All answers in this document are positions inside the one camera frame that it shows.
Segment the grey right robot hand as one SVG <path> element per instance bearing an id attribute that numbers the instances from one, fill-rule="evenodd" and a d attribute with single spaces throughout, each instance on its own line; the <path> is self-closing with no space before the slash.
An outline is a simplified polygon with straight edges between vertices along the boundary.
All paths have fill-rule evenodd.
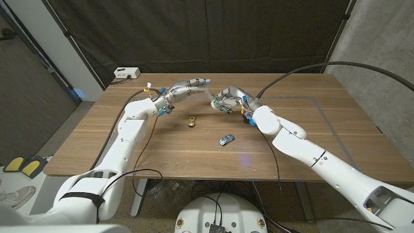
<path id="1" fill-rule="evenodd" d="M 241 114 L 245 124 L 257 126 L 253 120 L 254 111 L 261 107 L 262 104 L 258 102 L 257 98 L 250 95 L 243 89 L 231 86 L 224 89 L 217 95 L 212 96 L 211 106 L 225 113 L 232 113 L 233 108 L 240 105 L 242 107 Z"/>

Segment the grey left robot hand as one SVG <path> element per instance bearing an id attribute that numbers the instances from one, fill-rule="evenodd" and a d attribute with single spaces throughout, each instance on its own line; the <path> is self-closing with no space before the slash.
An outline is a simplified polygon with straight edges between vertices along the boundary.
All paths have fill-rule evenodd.
<path id="1" fill-rule="evenodd" d="M 158 114 L 170 114 L 174 109 L 174 103 L 181 102 L 190 95 L 204 93 L 206 91 L 206 84 L 210 82 L 210 79 L 196 78 L 173 84 L 168 90 L 162 92 L 159 97 L 154 99 L 153 102 L 158 110 Z"/>

